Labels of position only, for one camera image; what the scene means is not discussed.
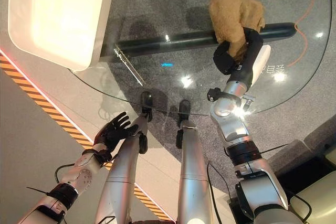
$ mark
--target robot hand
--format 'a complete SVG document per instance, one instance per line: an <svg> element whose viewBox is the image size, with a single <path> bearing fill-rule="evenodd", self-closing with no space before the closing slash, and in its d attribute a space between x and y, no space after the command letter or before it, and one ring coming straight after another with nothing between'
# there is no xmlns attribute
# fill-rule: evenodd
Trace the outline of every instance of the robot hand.
<svg viewBox="0 0 336 224"><path fill-rule="evenodd" d="M129 117L126 115L126 112L120 113L111 122L107 123L96 135L95 144L102 143L106 145L109 151L113 151L120 140L125 139L126 137L133 135L137 129L138 125L135 124L131 127L126 128L131 124L128 121Z"/></svg>

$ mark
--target floor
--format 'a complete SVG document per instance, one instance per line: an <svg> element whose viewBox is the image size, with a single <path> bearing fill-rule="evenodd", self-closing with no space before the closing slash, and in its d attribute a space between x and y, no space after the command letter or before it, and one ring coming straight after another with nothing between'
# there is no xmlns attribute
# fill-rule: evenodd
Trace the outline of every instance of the floor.
<svg viewBox="0 0 336 224"><path fill-rule="evenodd" d="M0 70L0 223L16 223L43 194L26 188L50 191L54 172L77 159L83 148L50 118L21 88ZM89 190L66 216L67 223L93 223L100 192L108 171L95 176ZM131 217L157 217L135 196Z"/></svg>

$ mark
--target glass tabletop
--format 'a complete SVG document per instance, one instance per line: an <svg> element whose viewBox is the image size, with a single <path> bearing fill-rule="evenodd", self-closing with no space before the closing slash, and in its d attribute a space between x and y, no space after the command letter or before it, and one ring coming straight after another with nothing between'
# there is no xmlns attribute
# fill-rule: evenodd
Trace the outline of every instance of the glass tabletop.
<svg viewBox="0 0 336 224"><path fill-rule="evenodd" d="M283 103L307 84L323 57L331 21L331 0L260 1L266 24L295 23L296 30L294 24L284 24L292 26L292 34L287 34L292 37L265 40L271 56L248 91L256 97L251 113ZM188 99L193 114L208 115L208 90L223 89L228 79L212 60L218 45L208 3L112 0L100 62L73 73L97 91L133 104L146 90L156 109L175 112L179 102ZM276 30L265 29L265 36Z"/></svg>

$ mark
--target white panel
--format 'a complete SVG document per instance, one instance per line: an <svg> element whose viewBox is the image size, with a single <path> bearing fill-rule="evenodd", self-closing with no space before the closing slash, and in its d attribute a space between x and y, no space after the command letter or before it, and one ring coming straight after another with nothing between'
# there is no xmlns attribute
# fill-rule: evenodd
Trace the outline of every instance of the white panel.
<svg viewBox="0 0 336 224"><path fill-rule="evenodd" d="M9 36L23 51L73 70L84 70L99 59L110 3L9 0Z"/></svg>

